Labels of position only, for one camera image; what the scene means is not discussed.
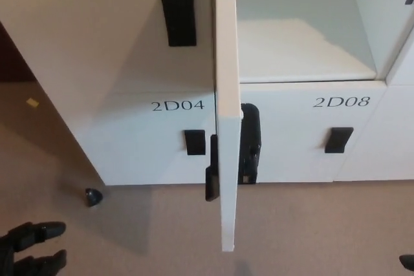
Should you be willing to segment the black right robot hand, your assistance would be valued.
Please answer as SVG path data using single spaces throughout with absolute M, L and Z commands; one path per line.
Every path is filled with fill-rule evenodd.
M 414 271 L 414 254 L 400 255 L 399 261 L 405 269 Z

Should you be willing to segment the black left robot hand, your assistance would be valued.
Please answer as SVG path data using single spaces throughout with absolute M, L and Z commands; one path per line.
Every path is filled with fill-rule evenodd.
M 51 256 L 25 257 L 15 260 L 17 252 L 64 234 L 63 222 L 26 222 L 1 237 L 1 275 L 57 275 L 67 264 L 67 252 L 62 249 Z

